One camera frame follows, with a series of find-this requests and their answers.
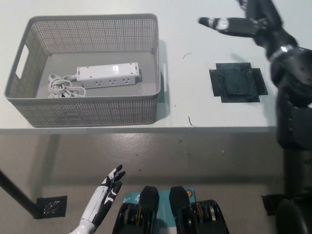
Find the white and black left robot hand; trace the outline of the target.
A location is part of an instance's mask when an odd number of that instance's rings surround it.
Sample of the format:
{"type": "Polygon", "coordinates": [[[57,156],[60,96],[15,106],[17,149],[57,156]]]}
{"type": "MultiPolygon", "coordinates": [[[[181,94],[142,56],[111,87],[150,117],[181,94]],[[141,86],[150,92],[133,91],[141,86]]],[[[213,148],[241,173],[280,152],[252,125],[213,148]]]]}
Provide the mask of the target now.
{"type": "Polygon", "coordinates": [[[99,226],[108,214],[121,186],[120,179],[125,175],[122,165],[114,168],[96,188],[81,219],[99,226]]]}

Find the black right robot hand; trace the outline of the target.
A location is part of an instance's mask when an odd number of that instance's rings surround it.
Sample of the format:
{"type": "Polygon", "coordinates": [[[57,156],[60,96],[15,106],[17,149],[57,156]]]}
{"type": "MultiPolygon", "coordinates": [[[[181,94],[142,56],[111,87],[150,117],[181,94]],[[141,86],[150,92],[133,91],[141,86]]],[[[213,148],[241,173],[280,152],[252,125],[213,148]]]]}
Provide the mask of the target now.
{"type": "Polygon", "coordinates": [[[269,60],[298,46],[283,28],[282,18],[271,0],[239,0],[238,4],[245,13],[243,18],[200,17],[198,23],[227,36],[252,38],[265,49],[269,60]]]}

